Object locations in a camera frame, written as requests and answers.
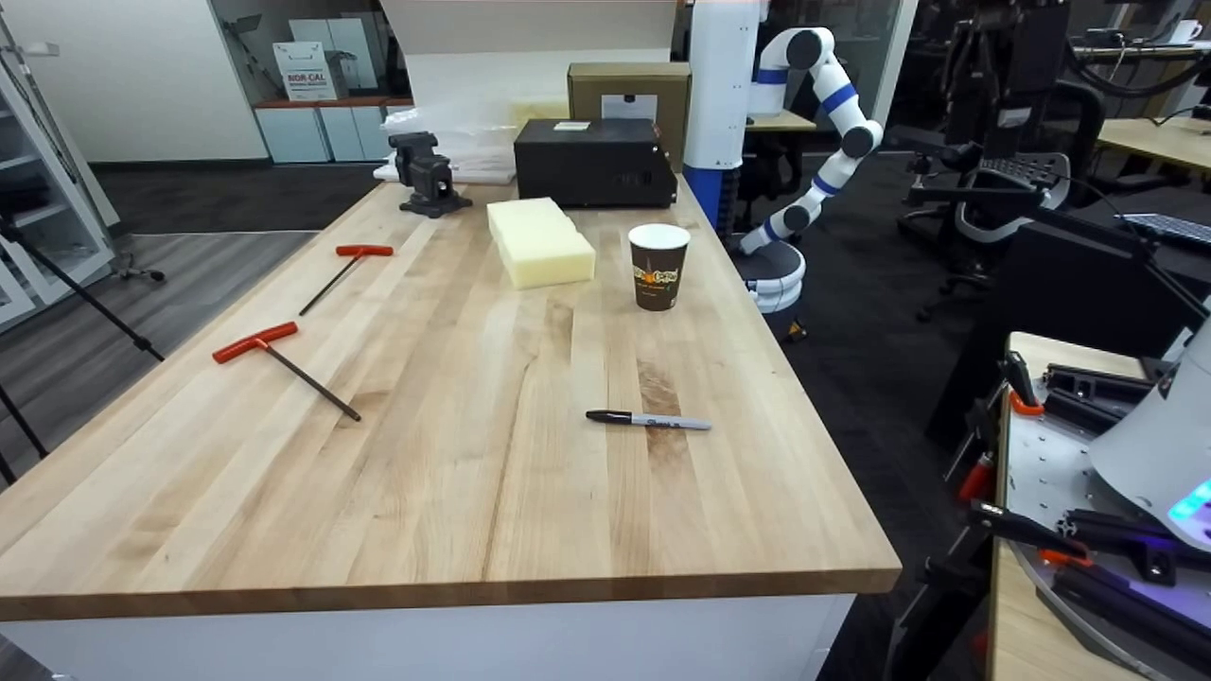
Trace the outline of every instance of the floor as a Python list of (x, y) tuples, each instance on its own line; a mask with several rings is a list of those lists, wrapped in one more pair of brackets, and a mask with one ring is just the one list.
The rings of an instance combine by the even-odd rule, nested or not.
[[(166, 284), (109, 278), (94, 293), (162, 351), (373, 188), (362, 166), (104, 166), (98, 178), (125, 217), (118, 245), (135, 253), (135, 264), (162, 270)], [(925, 439), (925, 422), (957, 357), (965, 313), (915, 323), (941, 264), (897, 235), (906, 187), (906, 158), (887, 157), (828, 205), (820, 233), (805, 239), (810, 293), (800, 303), (805, 336), (786, 345), (786, 361), (906, 562), (895, 596), (858, 600), (820, 679), (877, 679), (925, 558), (939, 552), (957, 526), (941, 490), (948, 449)], [(46, 446), (153, 366), (80, 303), (4, 335), (0, 345), (0, 385), (26, 404)], [(7, 417), (0, 417), (0, 444), (17, 468), (38, 462)], [(939, 679), (970, 679), (965, 654), (954, 654)]]

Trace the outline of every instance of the desk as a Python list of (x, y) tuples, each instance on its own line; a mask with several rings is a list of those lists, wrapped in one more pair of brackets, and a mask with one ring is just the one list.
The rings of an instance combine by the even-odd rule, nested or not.
[[(900, 564), (682, 187), (571, 212), (598, 282), (516, 293), (470, 187), (384, 187), (0, 497), (0, 636), (89, 681), (814, 679)], [(625, 228), (694, 233), (670, 313)], [(275, 347), (337, 243), (393, 243)], [(586, 424), (619, 404), (712, 432)]]
[[(1049, 370), (1049, 365), (1092, 366), (1139, 375), (1139, 365), (1127, 357), (1060, 345), (1032, 335), (1015, 335), (1010, 347), (1023, 351), (1032, 379)], [(998, 465), (998, 501), (1007, 497), (1007, 468), (1015, 449), (1002, 453)], [(1015, 548), (996, 542), (991, 552), (991, 679), (1134, 679), (1098, 654), (1092, 654), (1032, 596), (1028, 577), (1023, 572)]]
[(1196, 119), (1169, 119), (1166, 124), (1153, 124), (1150, 119), (1109, 119), (1098, 144), (1211, 169), (1211, 120)]
[(800, 119), (794, 110), (780, 110), (770, 119), (750, 119), (746, 132), (818, 132), (818, 120)]

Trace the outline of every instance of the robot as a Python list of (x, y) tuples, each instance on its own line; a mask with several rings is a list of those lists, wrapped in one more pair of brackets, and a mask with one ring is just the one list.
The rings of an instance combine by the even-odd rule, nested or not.
[(762, 306), (762, 313), (780, 313), (804, 297), (805, 278), (805, 258), (786, 239), (818, 225), (820, 205), (837, 198), (858, 169), (858, 164), (882, 144), (882, 124), (863, 115), (858, 91), (832, 52), (837, 40), (827, 27), (790, 27), (775, 36), (762, 50), (756, 69), (746, 69), (756, 52), (762, 18), (762, 3), (698, 3), (688, 43), (698, 88), (688, 101), (685, 166), (698, 198), (712, 205), (703, 188), (709, 181), (702, 178), (740, 169), (746, 119), (780, 115), (786, 94), (786, 71), (810, 71), (810, 88), (820, 110), (828, 115), (842, 148), (810, 178), (805, 192), (800, 192), (790, 205), (784, 205), (740, 239), (740, 274), (752, 293), (752, 303)]

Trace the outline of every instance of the paper coffee cup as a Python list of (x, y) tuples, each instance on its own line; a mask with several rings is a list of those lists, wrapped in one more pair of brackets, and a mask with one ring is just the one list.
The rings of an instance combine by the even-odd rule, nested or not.
[(642, 312), (670, 312), (682, 293), (682, 264), (688, 233), (673, 225), (641, 225), (630, 233), (635, 303)]

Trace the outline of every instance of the yellow sponge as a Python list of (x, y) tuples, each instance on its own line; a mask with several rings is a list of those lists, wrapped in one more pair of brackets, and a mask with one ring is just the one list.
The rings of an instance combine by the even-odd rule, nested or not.
[(596, 245), (550, 198), (489, 205), (489, 233), (516, 289), (596, 282)]

